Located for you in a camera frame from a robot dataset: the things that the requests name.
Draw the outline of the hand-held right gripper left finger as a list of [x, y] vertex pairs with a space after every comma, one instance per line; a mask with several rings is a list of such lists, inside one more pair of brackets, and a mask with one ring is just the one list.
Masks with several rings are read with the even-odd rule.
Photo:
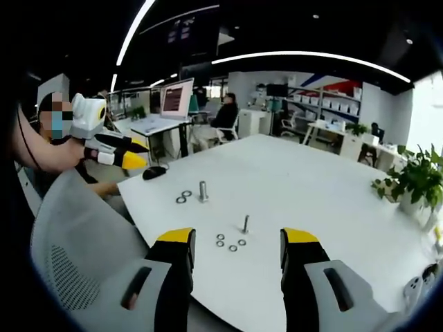
[[81, 331], [187, 331], [194, 228], [162, 234], [143, 259], [110, 277], [86, 309], [76, 310]]

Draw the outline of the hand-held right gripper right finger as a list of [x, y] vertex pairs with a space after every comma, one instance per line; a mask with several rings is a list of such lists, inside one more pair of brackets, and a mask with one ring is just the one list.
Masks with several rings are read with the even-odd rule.
[[280, 231], [281, 291], [288, 331], [386, 331], [390, 314], [371, 285], [331, 260], [311, 233]]

